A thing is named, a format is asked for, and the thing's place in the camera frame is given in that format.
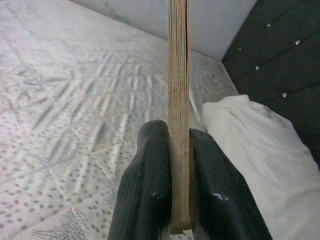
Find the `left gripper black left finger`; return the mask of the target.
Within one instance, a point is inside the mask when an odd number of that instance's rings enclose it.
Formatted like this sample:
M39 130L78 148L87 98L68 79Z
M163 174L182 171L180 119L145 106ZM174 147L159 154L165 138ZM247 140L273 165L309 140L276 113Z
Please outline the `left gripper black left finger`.
M146 122L124 171L107 240L167 240L172 211L170 135L162 120Z

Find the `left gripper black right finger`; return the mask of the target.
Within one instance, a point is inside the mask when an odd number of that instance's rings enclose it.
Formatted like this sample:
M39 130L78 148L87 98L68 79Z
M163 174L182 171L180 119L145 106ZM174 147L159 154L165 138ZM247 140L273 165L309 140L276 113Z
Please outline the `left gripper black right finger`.
M206 132L191 128L197 182L194 240L273 240L243 175Z

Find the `yellow bordered blue board book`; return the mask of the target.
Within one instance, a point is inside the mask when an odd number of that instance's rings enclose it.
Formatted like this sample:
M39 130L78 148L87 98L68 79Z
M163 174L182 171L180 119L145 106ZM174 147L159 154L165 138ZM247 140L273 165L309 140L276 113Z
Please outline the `yellow bordered blue board book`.
M168 0L168 128L170 134L171 233L191 228L189 137L190 0Z

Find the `white pillow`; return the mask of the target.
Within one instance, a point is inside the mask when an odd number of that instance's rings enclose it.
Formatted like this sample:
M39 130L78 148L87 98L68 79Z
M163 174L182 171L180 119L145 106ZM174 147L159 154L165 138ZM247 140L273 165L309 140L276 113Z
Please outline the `white pillow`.
M245 178L273 240L320 240L320 169L288 119L237 95L205 103L203 125Z

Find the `white quilted mattress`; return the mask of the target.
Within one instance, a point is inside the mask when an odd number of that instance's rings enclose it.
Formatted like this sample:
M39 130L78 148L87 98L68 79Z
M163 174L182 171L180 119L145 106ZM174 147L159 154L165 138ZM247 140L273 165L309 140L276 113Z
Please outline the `white quilted mattress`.
M107 240L168 42L69 0L0 0L0 240Z

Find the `black tufted headboard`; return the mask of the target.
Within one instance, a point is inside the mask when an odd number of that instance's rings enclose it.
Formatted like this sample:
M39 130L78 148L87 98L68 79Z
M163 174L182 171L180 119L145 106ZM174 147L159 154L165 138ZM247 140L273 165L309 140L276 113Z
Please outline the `black tufted headboard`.
M320 165L320 0L257 0L222 62L240 94L291 121Z

